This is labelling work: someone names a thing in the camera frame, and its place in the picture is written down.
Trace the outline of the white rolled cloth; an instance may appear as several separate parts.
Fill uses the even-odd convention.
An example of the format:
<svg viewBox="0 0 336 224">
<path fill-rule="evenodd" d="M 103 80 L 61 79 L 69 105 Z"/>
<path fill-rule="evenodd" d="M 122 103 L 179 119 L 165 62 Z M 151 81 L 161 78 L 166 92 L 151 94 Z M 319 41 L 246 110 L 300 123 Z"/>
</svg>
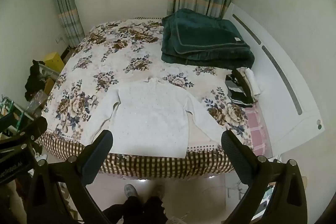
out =
<svg viewBox="0 0 336 224">
<path fill-rule="evenodd" d="M 250 86 L 251 93 L 253 94 L 253 96 L 258 97 L 261 94 L 261 90 L 255 79 L 254 72 L 251 69 L 246 68 L 244 74 Z"/>
</svg>

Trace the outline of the dark green folded blanket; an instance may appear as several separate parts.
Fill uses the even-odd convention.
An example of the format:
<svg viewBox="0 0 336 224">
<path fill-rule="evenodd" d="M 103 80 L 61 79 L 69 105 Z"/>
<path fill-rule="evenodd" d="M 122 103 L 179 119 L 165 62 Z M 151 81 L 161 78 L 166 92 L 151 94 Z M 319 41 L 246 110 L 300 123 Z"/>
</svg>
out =
<svg viewBox="0 0 336 224">
<path fill-rule="evenodd" d="M 234 70 L 251 68 L 255 56 L 226 19 L 180 9 L 162 19 L 162 61 Z"/>
</svg>

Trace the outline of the pink checkered bed sheet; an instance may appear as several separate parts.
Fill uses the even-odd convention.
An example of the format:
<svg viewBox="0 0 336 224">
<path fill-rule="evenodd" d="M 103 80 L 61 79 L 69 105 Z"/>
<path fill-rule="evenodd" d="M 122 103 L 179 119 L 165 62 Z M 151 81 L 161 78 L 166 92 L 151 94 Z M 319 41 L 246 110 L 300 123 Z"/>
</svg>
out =
<svg viewBox="0 0 336 224">
<path fill-rule="evenodd" d="M 248 118 L 253 152 L 257 156 L 263 155 L 270 158 L 272 156 L 272 147 L 270 145 L 267 127 L 259 105 L 255 103 L 252 107 L 245 108 L 244 110 Z"/>
</svg>

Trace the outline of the floral bed blanket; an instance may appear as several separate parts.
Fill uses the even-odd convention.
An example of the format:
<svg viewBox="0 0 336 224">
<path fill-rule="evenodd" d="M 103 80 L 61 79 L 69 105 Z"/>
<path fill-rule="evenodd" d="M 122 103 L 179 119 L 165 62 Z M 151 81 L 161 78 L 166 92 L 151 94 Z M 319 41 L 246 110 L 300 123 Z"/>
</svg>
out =
<svg viewBox="0 0 336 224">
<path fill-rule="evenodd" d="M 159 19 L 94 27 L 52 88 L 41 145 L 66 159 L 106 129 L 114 141 L 104 173 L 154 179 L 229 172 L 222 132 L 252 147 L 246 111 L 230 98 L 231 71 L 166 63 L 162 38 Z"/>
</svg>

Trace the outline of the black clothing pile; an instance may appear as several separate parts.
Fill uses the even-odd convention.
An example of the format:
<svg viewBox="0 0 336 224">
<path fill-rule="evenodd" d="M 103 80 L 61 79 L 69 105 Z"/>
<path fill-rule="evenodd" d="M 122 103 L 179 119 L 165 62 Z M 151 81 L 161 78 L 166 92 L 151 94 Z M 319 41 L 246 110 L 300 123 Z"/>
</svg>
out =
<svg viewBox="0 0 336 224">
<path fill-rule="evenodd" d="M 40 77 L 40 66 L 45 65 L 43 61 L 33 60 L 33 65 L 30 67 L 30 75 L 25 84 L 25 99 L 27 102 L 30 102 L 34 95 L 45 89 L 45 81 L 43 77 Z"/>
</svg>

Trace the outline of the striped folded clothes stack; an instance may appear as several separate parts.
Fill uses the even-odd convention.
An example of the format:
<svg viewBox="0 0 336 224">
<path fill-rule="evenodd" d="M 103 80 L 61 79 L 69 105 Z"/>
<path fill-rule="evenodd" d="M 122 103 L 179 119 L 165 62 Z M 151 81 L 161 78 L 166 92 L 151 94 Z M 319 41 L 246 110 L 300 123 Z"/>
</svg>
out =
<svg viewBox="0 0 336 224">
<path fill-rule="evenodd" d="M 228 89 L 228 97 L 232 103 L 243 108 L 250 108 L 253 106 L 254 101 L 251 90 L 246 80 L 237 69 L 232 70 L 229 75 L 226 75 L 225 83 Z"/>
</svg>

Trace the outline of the white bed headboard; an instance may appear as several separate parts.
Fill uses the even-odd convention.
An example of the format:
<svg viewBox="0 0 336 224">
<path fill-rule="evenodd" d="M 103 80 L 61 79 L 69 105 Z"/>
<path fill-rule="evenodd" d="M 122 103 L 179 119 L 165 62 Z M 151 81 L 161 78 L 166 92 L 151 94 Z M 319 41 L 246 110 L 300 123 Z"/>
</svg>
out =
<svg viewBox="0 0 336 224">
<path fill-rule="evenodd" d="M 261 89 L 257 102 L 266 125 L 270 155 L 278 156 L 324 131 L 321 114 L 302 74 L 280 44 L 240 7 L 224 14 L 255 56 L 252 71 Z"/>
</svg>

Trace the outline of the grey shoe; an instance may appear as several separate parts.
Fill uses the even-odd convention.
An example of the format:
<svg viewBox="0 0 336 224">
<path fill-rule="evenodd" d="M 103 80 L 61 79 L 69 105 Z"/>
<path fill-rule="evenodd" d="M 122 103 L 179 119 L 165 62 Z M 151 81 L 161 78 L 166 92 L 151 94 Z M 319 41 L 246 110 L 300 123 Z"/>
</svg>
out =
<svg viewBox="0 0 336 224">
<path fill-rule="evenodd" d="M 124 186 L 124 193 L 127 198 L 129 197 L 139 197 L 136 188 L 132 184 L 126 184 Z"/>
</svg>

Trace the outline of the yellow box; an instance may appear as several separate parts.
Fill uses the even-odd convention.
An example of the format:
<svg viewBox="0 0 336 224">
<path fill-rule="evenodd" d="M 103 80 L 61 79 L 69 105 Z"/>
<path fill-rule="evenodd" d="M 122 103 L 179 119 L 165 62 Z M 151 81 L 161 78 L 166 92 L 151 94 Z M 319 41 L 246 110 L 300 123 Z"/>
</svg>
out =
<svg viewBox="0 0 336 224">
<path fill-rule="evenodd" d="M 64 68 L 64 63 L 57 52 L 52 52 L 46 55 L 43 62 L 45 63 L 45 66 L 56 71 L 57 73 L 61 73 Z"/>
</svg>

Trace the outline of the green white rack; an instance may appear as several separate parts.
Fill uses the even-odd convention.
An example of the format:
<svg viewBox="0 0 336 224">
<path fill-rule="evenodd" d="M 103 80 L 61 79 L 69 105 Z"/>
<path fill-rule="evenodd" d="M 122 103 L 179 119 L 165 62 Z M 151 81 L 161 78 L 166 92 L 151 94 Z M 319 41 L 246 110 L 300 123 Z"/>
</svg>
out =
<svg viewBox="0 0 336 224">
<path fill-rule="evenodd" d="M 29 114 L 23 110 L 9 97 L 1 98 L 1 133 L 6 136 L 14 136 L 20 133 L 23 128 L 34 121 Z"/>
</svg>

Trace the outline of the white knitted sweater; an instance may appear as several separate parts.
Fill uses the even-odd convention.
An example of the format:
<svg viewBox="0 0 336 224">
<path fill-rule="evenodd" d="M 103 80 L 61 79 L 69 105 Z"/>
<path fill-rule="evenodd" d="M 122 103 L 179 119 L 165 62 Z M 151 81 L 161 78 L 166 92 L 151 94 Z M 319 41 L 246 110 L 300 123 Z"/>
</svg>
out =
<svg viewBox="0 0 336 224">
<path fill-rule="evenodd" d="M 80 143 L 89 145 L 102 130 L 113 135 L 111 153 L 184 158 L 191 114 L 212 141 L 222 127 L 188 91 L 158 79 L 123 83 L 110 88 L 84 125 Z"/>
</svg>

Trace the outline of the black trousers leg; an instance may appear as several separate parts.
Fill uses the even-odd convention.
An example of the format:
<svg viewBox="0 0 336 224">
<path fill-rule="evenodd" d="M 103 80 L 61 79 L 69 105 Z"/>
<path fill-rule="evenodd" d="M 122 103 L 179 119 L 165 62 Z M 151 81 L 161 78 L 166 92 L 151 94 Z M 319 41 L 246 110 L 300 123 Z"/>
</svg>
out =
<svg viewBox="0 0 336 224">
<path fill-rule="evenodd" d="M 138 197 L 131 196 L 123 204 L 115 204 L 103 211 L 110 223 L 123 219 L 125 224 L 166 223 L 163 202 L 158 196 L 151 196 L 145 203 Z"/>
</svg>

